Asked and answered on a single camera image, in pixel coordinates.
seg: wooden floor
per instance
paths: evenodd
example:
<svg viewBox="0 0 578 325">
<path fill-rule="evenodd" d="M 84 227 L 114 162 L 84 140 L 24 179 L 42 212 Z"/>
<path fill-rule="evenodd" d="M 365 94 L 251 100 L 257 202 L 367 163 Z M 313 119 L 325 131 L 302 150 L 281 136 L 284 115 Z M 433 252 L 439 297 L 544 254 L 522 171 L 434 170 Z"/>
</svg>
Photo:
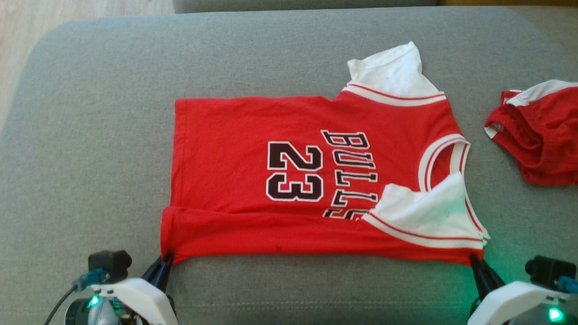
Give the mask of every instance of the wooden floor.
<svg viewBox="0 0 578 325">
<path fill-rule="evenodd" d="M 442 6 L 578 6 L 578 0 L 439 0 Z"/>
<path fill-rule="evenodd" d="M 0 0 L 0 131 L 20 72 L 42 35 L 71 20 L 174 12 L 172 0 Z"/>
</svg>

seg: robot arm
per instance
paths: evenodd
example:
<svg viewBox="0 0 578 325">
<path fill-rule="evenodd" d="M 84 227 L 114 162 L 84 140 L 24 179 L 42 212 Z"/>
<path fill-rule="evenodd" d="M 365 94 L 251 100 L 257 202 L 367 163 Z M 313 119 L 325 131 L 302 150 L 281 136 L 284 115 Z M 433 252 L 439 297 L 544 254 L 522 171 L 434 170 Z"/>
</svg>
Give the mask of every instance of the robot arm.
<svg viewBox="0 0 578 325">
<path fill-rule="evenodd" d="M 506 285 L 484 260 L 472 256 L 471 262 L 481 303 L 468 325 L 578 324 L 559 309 L 578 293 L 574 264 L 536 256 L 526 264 L 532 283 Z"/>
<path fill-rule="evenodd" d="M 102 269 L 107 280 L 112 278 L 118 282 L 91 285 L 94 296 L 74 301 L 66 312 L 65 324 L 178 325 L 174 303 L 164 292 L 172 261 L 173 254 L 169 253 L 166 261 L 159 257 L 142 278 L 126 279 L 126 268 L 131 264 L 126 252 L 104 251 L 91 255 L 89 269 Z"/>
</svg>

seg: green led light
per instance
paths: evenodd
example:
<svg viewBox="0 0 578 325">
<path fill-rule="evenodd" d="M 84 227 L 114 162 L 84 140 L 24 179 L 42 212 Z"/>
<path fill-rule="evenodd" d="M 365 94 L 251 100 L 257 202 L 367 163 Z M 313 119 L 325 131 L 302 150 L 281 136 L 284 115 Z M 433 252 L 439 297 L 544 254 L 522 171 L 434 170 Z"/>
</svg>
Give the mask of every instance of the green led light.
<svg viewBox="0 0 578 325">
<path fill-rule="evenodd" d="M 90 299 L 88 306 L 92 307 L 92 306 L 96 305 L 97 303 L 98 303 L 98 296 L 93 296 L 92 299 Z"/>
<path fill-rule="evenodd" d="M 551 322 L 557 322 L 563 318 L 562 312 L 558 308 L 550 308 L 548 314 Z"/>
</svg>

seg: gray fabric surface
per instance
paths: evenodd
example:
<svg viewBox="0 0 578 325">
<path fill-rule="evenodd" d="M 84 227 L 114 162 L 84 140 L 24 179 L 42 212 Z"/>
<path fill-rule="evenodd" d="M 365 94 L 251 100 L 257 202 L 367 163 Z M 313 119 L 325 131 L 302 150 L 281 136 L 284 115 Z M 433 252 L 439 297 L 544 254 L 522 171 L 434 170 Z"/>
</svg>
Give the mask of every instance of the gray fabric surface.
<svg viewBox="0 0 578 325">
<path fill-rule="evenodd" d="M 42 322 L 92 252 L 128 250 L 132 276 L 158 256 L 175 98 L 332 98 L 348 59 L 410 40 L 472 143 L 465 177 L 488 262 L 507 282 L 527 279 L 536 254 L 578 262 L 577 188 L 524 183 L 483 131 L 502 90 L 578 80 L 511 9 L 88 20 L 40 40 L 0 138 L 0 324 Z M 182 324 L 464 324 L 476 297 L 467 267 L 361 256 L 195 258 L 169 292 Z"/>
<path fill-rule="evenodd" d="M 510 8 L 538 27 L 562 49 L 566 58 L 578 64 L 578 10 L 566 7 L 541 7 L 540 10 L 532 6 Z"/>
<path fill-rule="evenodd" d="M 438 0 L 173 0 L 176 13 L 435 6 Z"/>
</svg>

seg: clothing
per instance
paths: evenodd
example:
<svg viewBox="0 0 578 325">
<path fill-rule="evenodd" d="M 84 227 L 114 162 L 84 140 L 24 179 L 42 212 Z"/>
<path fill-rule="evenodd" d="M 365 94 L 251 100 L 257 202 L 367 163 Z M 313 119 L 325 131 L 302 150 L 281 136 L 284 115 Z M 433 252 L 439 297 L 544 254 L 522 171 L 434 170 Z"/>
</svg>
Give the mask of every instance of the clothing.
<svg viewBox="0 0 578 325">
<path fill-rule="evenodd" d="M 578 183 L 578 83 L 549 80 L 504 91 L 485 124 L 488 136 L 514 156 L 528 183 Z"/>
<path fill-rule="evenodd" d="M 469 143 L 421 74 L 415 45 L 348 65 L 352 81 L 333 101 L 176 101 L 163 254 L 174 250 L 176 263 L 340 253 L 466 265 L 482 256 L 489 236 L 460 173 Z M 402 82 L 388 87 L 383 78 L 394 75 Z"/>
</svg>

